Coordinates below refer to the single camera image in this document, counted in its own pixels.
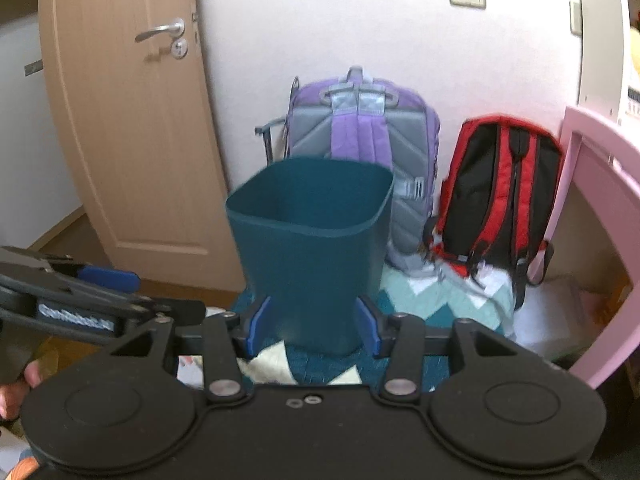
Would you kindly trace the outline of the left hand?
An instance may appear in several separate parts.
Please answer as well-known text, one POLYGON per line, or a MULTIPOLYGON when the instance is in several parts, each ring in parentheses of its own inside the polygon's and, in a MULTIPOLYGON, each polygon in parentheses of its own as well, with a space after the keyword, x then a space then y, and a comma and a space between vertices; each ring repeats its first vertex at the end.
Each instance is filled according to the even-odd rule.
POLYGON ((40 361, 29 363, 16 382, 0 387, 0 416, 2 422, 10 422, 20 416, 26 396, 43 381, 40 361))

